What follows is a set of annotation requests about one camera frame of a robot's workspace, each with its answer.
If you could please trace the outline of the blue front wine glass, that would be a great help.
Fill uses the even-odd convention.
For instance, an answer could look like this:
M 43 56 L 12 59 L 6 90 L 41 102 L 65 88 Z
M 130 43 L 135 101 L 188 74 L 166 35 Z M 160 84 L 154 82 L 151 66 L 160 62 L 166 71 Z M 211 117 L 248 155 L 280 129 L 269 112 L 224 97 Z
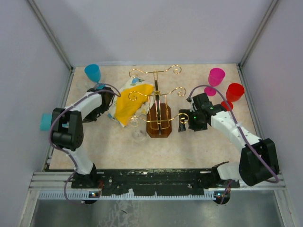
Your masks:
M 103 89 L 104 84 L 100 82 L 101 80 L 101 71 L 98 65 L 96 64 L 90 64 L 85 67 L 84 72 L 87 76 L 87 78 L 94 83 L 92 84 L 87 84 L 87 88 L 96 88 L 96 89 Z

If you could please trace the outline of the blue wine glass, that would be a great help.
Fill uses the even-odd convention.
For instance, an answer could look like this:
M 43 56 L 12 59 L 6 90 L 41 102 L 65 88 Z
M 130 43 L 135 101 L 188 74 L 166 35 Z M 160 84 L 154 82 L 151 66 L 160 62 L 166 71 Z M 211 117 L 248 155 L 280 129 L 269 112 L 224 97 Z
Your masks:
M 100 82 L 101 80 L 101 71 L 98 65 L 96 64 L 90 64 L 85 67 L 84 72 L 87 76 L 87 78 L 94 83 L 92 84 L 87 84 L 87 88 L 96 88 L 96 89 L 103 89 L 104 84 Z
M 40 130 L 48 131 L 50 130 L 52 122 L 52 115 L 50 113 L 43 113 L 40 121 Z

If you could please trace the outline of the clear wine glass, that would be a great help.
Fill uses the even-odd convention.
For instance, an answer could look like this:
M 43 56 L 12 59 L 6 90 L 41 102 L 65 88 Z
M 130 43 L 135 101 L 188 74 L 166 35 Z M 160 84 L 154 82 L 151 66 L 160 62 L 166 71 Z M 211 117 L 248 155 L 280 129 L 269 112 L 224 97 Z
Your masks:
M 132 127 L 132 138 L 135 142 L 142 142 L 146 139 L 147 134 L 144 121 L 134 116 L 130 119 L 130 126 Z
M 80 93 L 86 93 L 87 90 L 91 89 L 92 87 L 94 87 L 94 83 L 90 80 L 84 80 L 81 79 L 79 81 L 76 82 L 76 89 L 80 92 Z

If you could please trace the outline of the magenta wine glass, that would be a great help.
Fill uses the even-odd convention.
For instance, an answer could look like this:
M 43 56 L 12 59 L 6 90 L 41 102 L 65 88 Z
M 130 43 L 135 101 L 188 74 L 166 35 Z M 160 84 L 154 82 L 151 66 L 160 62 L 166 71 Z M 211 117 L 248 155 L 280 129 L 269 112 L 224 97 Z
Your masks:
M 225 71 L 223 69 L 213 68 L 209 72 L 209 77 L 208 77 L 209 85 L 212 87 L 216 87 L 221 84 L 224 78 L 225 78 Z M 204 92 L 208 96 L 214 96 L 216 94 L 216 91 L 210 87 L 206 87 L 204 89 Z

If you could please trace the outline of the red wine glass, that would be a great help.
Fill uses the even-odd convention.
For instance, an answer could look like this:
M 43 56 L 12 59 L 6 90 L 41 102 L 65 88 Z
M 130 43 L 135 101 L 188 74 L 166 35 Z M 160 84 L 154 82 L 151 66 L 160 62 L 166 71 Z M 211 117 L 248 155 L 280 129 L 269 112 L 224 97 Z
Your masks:
M 221 105 L 227 110 L 230 111 L 233 109 L 233 103 L 238 101 L 244 94 L 245 89 L 244 87 L 239 83 L 231 83 L 228 86 L 228 89 L 226 91 L 226 101 L 222 101 Z

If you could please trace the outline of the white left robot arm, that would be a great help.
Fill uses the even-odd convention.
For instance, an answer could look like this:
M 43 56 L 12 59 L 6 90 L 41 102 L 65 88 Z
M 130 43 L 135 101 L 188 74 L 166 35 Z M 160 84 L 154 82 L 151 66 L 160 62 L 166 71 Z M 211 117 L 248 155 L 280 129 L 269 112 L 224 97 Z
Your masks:
M 55 108 L 52 112 L 49 143 L 70 157 L 75 173 L 82 175 L 82 183 L 89 188 L 98 184 L 98 175 L 93 173 L 95 166 L 83 146 L 83 124 L 96 121 L 118 95 L 108 86 L 91 88 L 78 101 L 65 108 Z

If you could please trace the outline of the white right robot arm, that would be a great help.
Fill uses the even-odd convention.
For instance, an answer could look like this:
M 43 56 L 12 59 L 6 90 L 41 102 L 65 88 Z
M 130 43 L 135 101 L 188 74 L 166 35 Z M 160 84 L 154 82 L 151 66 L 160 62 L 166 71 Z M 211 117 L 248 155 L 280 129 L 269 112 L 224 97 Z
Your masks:
M 207 130 L 209 126 L 221 132 L 240 152 L 239 162 L 224 162 L 215 166 L 212 183 L 223 187 L 228 180 L 242 180 L 254 186 L 274 178 L 280 172 L 273 140 L 262 139 L 241 126 L 231 112 L 221 104 L 212 104 L 206 93 L 188 98 L 190 109 L 180 109 L 179 132 Z

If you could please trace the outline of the yellow white patterned cloth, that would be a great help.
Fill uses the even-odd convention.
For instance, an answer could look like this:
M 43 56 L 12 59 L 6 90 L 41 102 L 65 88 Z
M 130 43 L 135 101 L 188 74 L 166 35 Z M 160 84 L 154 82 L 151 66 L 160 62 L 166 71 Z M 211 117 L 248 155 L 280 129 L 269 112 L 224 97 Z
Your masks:
M 154 86 L 136 77 L 130 78 L 119 91 L 121 96 L 114 97 L 113 103 L 106 114 L 111 120 L 125 127 L 134 115 L 147 114 L 149 102 L 154 101 L 153 97 L 148 98 L 153 93 Z

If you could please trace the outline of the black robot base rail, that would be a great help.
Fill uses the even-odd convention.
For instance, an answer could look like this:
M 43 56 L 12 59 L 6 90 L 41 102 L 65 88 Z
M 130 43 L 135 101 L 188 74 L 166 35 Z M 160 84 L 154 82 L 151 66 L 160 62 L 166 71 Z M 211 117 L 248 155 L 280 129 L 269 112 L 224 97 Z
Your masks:
M 226 186 L 239 188 L 238 180 L 222 180 L 217 167 L 190 169 L 96 169 L 88 175 L 76 173 L 73 189 L 93 189 L 93 197 L 120 196 L 130 191 L 135 196 L 202 196 L 206 189 Z

